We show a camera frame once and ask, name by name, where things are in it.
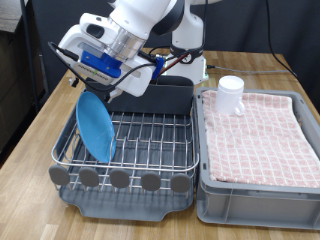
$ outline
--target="drying tray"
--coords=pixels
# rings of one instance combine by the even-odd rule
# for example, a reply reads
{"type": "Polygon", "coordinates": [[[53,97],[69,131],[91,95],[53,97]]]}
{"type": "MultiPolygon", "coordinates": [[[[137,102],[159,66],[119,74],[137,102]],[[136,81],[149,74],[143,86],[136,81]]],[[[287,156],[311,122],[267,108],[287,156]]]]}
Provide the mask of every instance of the drying tray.
{"type": "MultiPolygon", "coordinates": [[[[200,175],[197,190],[198,217],[208,223],[285,228],[320,229],[320,189],[266,186],[211,181],[206,142],[202,92],[196,92],[200,175]]],[[[292,98],[293,110],[308,142],[320,156],[320,128],[302,96],[296,92],[251,90],[245,92],[292,98]]]]}
{"type": "Polygon", "coordinates": [[[52,150],[56,165],[49,173],[60,198],[82,215],[161,221],[193,203],[200,161],[194,150],[193,84],[167,77],[159,84],[150,85],[141,98],[123,93],[111,104],[105,102],[117,144],[109,163],[98,162],[87,151],[73,110],[52,150]]]}

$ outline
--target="pink checkered towel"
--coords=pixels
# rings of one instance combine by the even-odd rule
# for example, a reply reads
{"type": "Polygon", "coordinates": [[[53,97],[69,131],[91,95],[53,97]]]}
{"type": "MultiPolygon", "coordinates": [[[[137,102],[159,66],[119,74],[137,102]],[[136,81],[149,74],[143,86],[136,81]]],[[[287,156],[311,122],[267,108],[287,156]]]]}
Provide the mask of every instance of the pink checkered towel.
{"type": "Polygon", "coordinates": [[[320,187],[320,163],[293,114],[292,99],[246,93],[242,117],[215,110],[216,91],[203,96],[210,179],[320,187]]]}

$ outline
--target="white mug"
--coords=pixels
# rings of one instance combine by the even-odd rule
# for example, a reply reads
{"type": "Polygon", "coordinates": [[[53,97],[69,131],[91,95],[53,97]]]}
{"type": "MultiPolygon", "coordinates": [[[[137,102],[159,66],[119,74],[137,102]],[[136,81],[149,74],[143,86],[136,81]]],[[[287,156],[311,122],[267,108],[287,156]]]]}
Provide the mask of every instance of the white mug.
{"type": "Polygon", "coordinates": [[[242,102],[244,82],[236,76],[225,76],[220,79],[216,110],[223,114],[242,116],[246,108],[242,102]]]}

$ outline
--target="gray plastic tray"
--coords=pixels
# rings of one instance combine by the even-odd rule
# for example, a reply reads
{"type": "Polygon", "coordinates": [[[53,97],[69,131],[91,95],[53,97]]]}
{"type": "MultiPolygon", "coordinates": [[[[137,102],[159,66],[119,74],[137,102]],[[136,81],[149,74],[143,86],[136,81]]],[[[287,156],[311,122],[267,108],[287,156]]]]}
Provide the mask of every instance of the gray plastic tray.
{"type": "MultiPolygon", "coordinates": [[[[197,190],[198,217],[207,223],[320,229],[320,189],[210,180],[201,94],[207,90],[216,88],[199,88],[195,98],[201,159],[197,190]]],[[[320,128],[300,94],[251,89],[245,92],[291,97],[294,113],[302,121],[302,131],[317,156],[320,156],[320,128]]]]}

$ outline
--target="blue plate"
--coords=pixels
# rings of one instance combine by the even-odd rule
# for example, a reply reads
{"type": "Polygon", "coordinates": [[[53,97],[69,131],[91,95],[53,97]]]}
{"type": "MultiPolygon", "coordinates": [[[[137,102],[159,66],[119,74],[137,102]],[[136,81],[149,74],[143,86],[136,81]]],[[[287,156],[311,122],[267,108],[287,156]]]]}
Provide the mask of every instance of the blue plate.
{"type": "MultiPolygon", "coordinates": [[[[77,103],[77,123],[82,141],[100,162],[110,161],[110,144],[115,136],[110,115],[101,100],[91,92],[81,94],[77,103]]],[[[116,139],[112,144],[112,158],[116,139]]]]}

